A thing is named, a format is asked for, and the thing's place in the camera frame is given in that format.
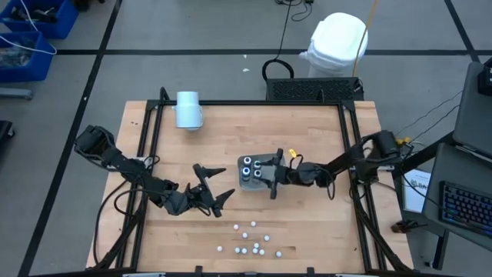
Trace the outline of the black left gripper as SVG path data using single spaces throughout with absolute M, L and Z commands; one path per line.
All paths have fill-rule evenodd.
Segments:
M 214 216 L 222 216 L 221 210 L 224 204 L 235 192 L 235 189 L 230 189 L 216 197 L 211 193 L 205 178 L 218 175 L 226 170 L 226 168 L 207 169 L 200 164 L 194 164 L 193 170 L 199 178 L 199 183 L 195 187 L 187 184 L 183 192 L 178 191 L 178 183 L 165 180 L 167 185 L 165 190 L 165 209 L 170 215 L 180 215 L 190 209 L 200 209 L 205 215 L 210 215 L 211 210 Z

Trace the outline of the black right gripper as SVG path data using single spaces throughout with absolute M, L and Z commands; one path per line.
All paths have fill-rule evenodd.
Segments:
M 282 184 L 282 185 L 295 184 L 294 181 L 296 179 L 294 177 L 295 169 L 292 168 L 292 164 L 296 158 L 292 157 L 288 163 L 288 166 L 286 166 L 286 165 L 281 165 L 281 160 L 283 159 L 283 156 L 284 156 L 284 150 L 278 149 L 275 156 L 272 159 L 261 162 L 262 166 L 274 166 L 274 179 L 261 180 L 265 185 L 270 186 L 271 189 L 270 199 L 277 198 L 278 184 Z

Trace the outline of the black perforated computer case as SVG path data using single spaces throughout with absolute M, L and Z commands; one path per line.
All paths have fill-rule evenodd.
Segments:
M 364 88 L 357 77 L 272 78 L 267 80 L 269 101 L 364 101 Z

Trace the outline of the black clamp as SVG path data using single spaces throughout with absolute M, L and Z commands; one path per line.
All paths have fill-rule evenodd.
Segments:
M 414 220 L 400 220 L 391 226 L 391 231 L 394 233 L 409 233 L 414 229 L 424 227 L 424 224 L 419 224 Z

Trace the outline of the white printed paper sheet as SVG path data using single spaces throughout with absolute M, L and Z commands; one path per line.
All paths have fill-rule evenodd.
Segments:
M 413 169 L 404 175 L 403 179 L 403 210 L 421 213 L 424 206 L 424 195 L 430 184 L 431 174 Z

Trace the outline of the white lidded trash can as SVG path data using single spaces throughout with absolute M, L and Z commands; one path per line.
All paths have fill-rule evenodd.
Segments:
M 366 25 L 357 17 L 335 12 L 319 21 L 307 50 L 299 58 L 309 63 L 308 78 L 349 77 L 368 43 Z

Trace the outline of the grey keyboard desk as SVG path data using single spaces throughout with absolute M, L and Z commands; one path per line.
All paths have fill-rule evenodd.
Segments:
M 442 144 L 437 148 L 430 184 L 425 195 L 421 215 L 430 224 L 452 232 L 455 235 L 492 251 L 492 238 L 477 234 L 468 229 L 441 222 L 439 220 L 440 182 L 448 181 L 469 189 L 492 194 L 492 162 L 480 159 L 470 153 Z

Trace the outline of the black backlit keyboard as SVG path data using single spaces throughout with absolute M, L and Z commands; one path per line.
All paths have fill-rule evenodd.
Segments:
M 439 220 L 492 238 L 492 194 L 440 182 Z

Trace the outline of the grey monitor desk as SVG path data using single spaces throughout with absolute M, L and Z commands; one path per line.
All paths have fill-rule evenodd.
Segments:
M 477 91 L 477 76 L 483 67 L 479 62 L 468 65 L 453 137 L 492 158 L 492 96 Z

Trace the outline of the blue plastic crate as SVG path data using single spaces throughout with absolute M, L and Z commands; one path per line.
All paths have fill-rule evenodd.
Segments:
M 0 82 L 44 80 L 55 54 L 40 32 L 0 33 Z
M 71 0 L 9 0 L 0 23 L 12 32 L 38 30 L 45 38 L 65 39 L 78 17 Z

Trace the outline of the black floor object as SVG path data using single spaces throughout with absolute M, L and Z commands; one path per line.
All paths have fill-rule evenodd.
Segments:
M 15 136 L 13 123 L 6 120 L 0 120 L 0 155 L 5 149 L 8 141 Z

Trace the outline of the grey metal bar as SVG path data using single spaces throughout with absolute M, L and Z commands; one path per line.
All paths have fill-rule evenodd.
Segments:
M 0 98 L 20 98 L 25 100 L 32 100 L 33 97 L 34 93 L 30 89 L 0 87 Z

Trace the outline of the black monitor base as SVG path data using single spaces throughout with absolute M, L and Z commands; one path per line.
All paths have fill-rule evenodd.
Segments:
M 492 57 L 485 63 L 477 76 L 477 91 L 486 96 L 492 96 Z

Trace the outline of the black aluminium table frame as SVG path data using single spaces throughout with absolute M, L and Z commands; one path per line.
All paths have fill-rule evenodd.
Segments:
M 159 162 L 157 155 L 158 138 L 163 119 L 164 109 L 172 104 L 165 90 L 160 91 L 159 98 L 147 100 L 145 113 L 141 125 L 141 134 L 138 143 L 137 156 L 148 167 L 150 173 Z M 341 138 L 344 143 L 344 152 L 352 145 L 361 141 L 360 129 L 357 121 L 355 104 L 351 100 L 325 102 L 322 101 L 260 101 L 260 100 L 204 100 L 204 106 L 327 106 L 335 107 L 341 126 Z M 380 233 L 377 223 L 377 214 L 371 191 L 371 186 L 377 181 L 362 182 L 358 180 L 354 169 L 346 170 L 349 174 L 349 196 L 352 199 L 357 223 L 357 235 L 360 243 L 364 272 L 367 275 L 413 275 L 415 271 L 406 266 L 397 254 L 391 249 Z M 114 245 L 101 259 L 95 260 L 92 267 L 86 270 L 90 274 L 135 274 L 138 271 L 138 260 L 141 251 L 141 242 L 145 226 L 145 216 L 150 199 L 143 192 L 141 186 L 130 183 L 127 207 L 122 211 L 124 216 L 120 236 Z M 334 195 L 335 185 L 332 183 L 327 192 Z

